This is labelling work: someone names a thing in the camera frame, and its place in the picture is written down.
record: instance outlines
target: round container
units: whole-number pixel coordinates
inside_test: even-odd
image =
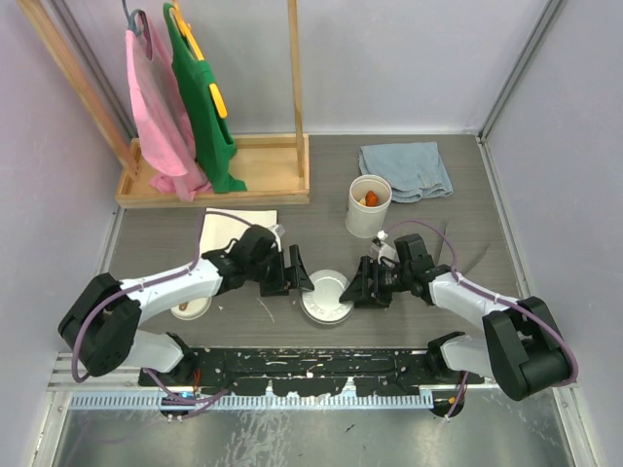
[[[348,318],[352,302],[340,303],[348,280],[336,270],[321,269],[310,275],[314,290],[301,294],[305,314],[319,324],[338,324]]]
[[[196,299],[186,304],[174,306],[171,309],[171,313],[173,313],[173,316],[176,318],[183,319],[184,321],[192,321],[193,319],[203,316],[207,309],[210,308],[211,304],[211,297],[206,299]]]
[[[368,192],[379,198],[375,207],[359,204]],[[377,175],[361,175],[354,179],[348,190],[347,229],[359,238],[372,238],[382,228],[385,215],[391,203],[391,187],[384,178]]]

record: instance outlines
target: wooden rack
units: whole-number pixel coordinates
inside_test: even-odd
[[[310,144],[303,133],[297,0],[287,1],[296,132],[234,136],[238,152],[230,162],[230,173],[243,180],[248,191],[197,194],[193,202],[180,201],[177,195],[160,193],[149,185],[155,170],[142,158],[140,142],[134,139],[128,145],[41,0],[18,0],[18,3],[124,168],[116,193],[117,202],[122,207],[136,208],[310,202]]]

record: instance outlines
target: wooden tray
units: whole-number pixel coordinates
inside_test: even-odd
[[[304,134],[303,173],[297,157],[296,134],[245,134],[235,136],[238,152],[230,173],[246,183],[246,192],[200,193],[193,202],[158,192],[149,185],[156,174],[141,156],[138,139],[131,153],[138,165],[136,180],[124,170],[117,188],[117,202],[125,208],[261,206],[310,202],[310,141]]]

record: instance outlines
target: gray wall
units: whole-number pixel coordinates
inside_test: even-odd
[[[55,328],[96,269],[119,163],[15,0],[0,3],[0,465],[40,427]]]
[[[66,0],[128,104],[121,2]],[[306,131],[477,130],[545,0],[299,0]],[[160,26],[162,0],[128,0]],[[294,129],[286,0],[181,0],[235,132]]]
[[[623,4],[570,1],[490,144],[531,287],[577,353],[605,454],[620,465]]]

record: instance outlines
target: blue towel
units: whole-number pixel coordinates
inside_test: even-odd
[[[383,177],[397,202],[448,197],[454,192],[437,143],[361,146],[359,168],[364,175]]]

